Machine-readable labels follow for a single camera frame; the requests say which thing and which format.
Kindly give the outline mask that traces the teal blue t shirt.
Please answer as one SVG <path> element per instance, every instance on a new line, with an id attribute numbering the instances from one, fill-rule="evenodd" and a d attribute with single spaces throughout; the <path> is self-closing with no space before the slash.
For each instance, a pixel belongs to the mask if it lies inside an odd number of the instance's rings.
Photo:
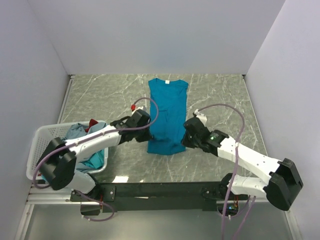
<path id="1" fill-rule="evenodd" d="M 148 141 L 147 152 L 157 155 L 174 155 L 184 152 L 181 144 L 185 134 L 183 124 L 187 117 L 187 90 L 189 84 L 184 80 L 162 80 L 154 78 L 148 81 L 151 120 L 156 120 L 149 127 L 153 139 Z"/>

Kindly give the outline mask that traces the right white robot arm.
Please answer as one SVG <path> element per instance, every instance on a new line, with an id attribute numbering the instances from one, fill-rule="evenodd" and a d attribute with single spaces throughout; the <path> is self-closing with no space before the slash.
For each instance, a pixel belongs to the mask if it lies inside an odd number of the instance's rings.
<path id="1" fill-rule="evenodd" d="M 206 153 L 237 163 L 253 173 L 253 177 L 228 173 L 219 184 L 222 198 L 230 200 L 235 195 L 266 198 L 274 207 L 288 211 L 299 192 L 303 181 L 295 163 L 285 158 L 280 161 L 263 155 L 220 131 L 209 131 L 198 117 L 184 124 L 182 144 L 187 148 L 200 148 Z"/>

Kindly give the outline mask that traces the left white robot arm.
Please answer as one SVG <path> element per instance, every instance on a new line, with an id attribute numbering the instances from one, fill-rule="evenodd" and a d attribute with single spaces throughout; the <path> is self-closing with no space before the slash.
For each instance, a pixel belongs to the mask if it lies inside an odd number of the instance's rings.
<path id="1" fill-rule="evenodd" d="M 142 109 L 137 109 L 125 119 L 113 121 L 85 136 L 66 141 L 56 137 L 44 150 L 34 173 L 41 173 L 49 187 L 55 191 L 68 187 L 82 192 L 88 201 L 94 201 L 100 195 L 100 188 L 90 173 L 78 171 L 76 165 L 106 148 L 131 140 L 150 140 L 150 125 L 150 115 Z"/>

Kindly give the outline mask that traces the red garment in basket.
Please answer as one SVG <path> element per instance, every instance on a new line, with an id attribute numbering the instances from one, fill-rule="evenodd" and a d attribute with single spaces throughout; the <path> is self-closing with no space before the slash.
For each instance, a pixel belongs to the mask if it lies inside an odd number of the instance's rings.
<path id="1" fill-rule="evenodd" d="M 88 133 L 89 130 L 90 130 L 90 128 L 93 127 L 93 126 L 95 126 L 95 125 L 98 124 L 98 123 L 99 123 L 99 122 L 98 122 L 97 120 L 91 119 L 91 120 L 89 121 L 88 127 L 85 129 L 85 132 Z"/>

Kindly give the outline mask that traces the teal t shirt in basket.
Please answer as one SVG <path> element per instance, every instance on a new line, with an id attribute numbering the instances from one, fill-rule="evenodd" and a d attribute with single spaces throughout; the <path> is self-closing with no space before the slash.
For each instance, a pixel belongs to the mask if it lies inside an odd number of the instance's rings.
<path id="1" fill-rule="evenodd" d="M 41 166 L 44 167 L 45 164 L 50 163 L 56 163 L 60 162 L 61 157 L 67 153 L 68 150 L 61 150 L 57 152 L 55 155 L 52 155 L 45 163 L 43 163 Z M 107 163 L 108 160 L 108 149 L 102 149 L 94 154 L 92 154 L 90 157 L 85 158 L 83 161 L 77 162 L 75 164 L 75 170 L 83 173 L 88 173 L 90 171 L 100 171 L 103 169 L 104 165 Z"/>

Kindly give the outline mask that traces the black base beam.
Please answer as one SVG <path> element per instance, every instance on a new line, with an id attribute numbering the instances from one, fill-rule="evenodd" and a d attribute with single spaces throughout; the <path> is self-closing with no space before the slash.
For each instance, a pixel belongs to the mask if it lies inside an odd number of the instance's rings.
<path id="1" fill-rule="evenodd" d="M 219 181 L 101 183 L 89 196 L 119 211 L 216 211 L 227 187 Z"/>

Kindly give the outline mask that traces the grey blue t shirt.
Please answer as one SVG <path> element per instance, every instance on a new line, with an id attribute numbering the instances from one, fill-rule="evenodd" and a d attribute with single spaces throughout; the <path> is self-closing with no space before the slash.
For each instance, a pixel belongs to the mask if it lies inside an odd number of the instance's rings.
<path id="1" fill-rule="evenodd" d="M 66 140 L 73 140 L 76 138 L 80 138 L 83 136 L 86 136 L 87 134 L 91 134 L 94 132 L 97 132 L 101 129 L 103 129 L 104 127 L 107 126 L 107 123 L 105 122 L 98 122 L 98 124 L 92 126 L 90 128 L 90 130 L 88 132 L 85 132 L 85 129 L 88 127 L 89 125 L 85 125 L 85 124 L 81 124 L 81 123 L 76 123 L 73 124 L 68 131 L 66 132 L 65 137 L 63 138 L 64 141 Z"/>

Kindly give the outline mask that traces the white plastic laundry basket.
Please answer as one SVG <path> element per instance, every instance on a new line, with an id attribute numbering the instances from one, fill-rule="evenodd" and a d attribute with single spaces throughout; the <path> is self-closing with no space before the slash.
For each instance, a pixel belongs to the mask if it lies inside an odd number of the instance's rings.
<path id="1" fill-rule="evenodd" d="M 80 121 L 45 125 L 37 129 L 32 140 L 26 165 L 26 176 L 29 180 L 33 179 L 34 171 L 38 161 L 40 160 L 50 141 L 55 138 L 61 138 L 63 140 L 69 128 L 77 123 L 89 125 L 89 121 Z M 93 170 L 89 171 L 88 173 L 97 174 L 102 172 L 107 167 L 107 163 L 104 164 L 102 170 Z"/>

